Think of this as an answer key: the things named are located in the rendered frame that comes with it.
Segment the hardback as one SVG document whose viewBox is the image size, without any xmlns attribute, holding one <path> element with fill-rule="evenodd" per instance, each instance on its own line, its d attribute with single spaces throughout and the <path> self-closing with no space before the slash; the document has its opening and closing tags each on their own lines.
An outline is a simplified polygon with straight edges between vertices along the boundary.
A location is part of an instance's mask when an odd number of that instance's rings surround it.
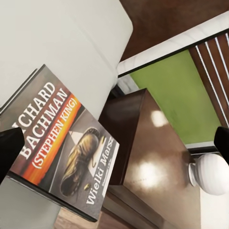
<svg viewBox="0 0 229 229">
<path fill-rule="evenodd" d="M 25 145 L 5 177 L 97 222 L 120 144 L 44 64 L 0 108 Z"/>
</svg>

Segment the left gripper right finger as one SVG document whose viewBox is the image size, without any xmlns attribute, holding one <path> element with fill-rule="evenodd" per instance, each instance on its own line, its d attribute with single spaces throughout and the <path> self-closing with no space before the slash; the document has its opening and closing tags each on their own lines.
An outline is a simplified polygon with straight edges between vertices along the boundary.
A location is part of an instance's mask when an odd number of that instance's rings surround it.
<svg viewBox="0 0 229 229">
<path fill-rule="evenodd" d="M 229 129 L 224 127 L 218 127 L 215 138 L 214 145 L 221 153 L 222 157 L 225 159 L 229 165 Z"/>
</svg>

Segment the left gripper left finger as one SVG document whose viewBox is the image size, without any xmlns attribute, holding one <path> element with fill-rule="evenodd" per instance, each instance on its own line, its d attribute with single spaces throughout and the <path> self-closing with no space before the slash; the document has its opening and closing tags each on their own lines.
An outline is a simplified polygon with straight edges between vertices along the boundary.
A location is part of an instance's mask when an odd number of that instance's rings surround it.
<svg viewBox="0 0 229 229">
<path fill-rule="evenodd" d="M 0 184 L 25 145 L 21 127 L 0 132 Z"/>
</svg>

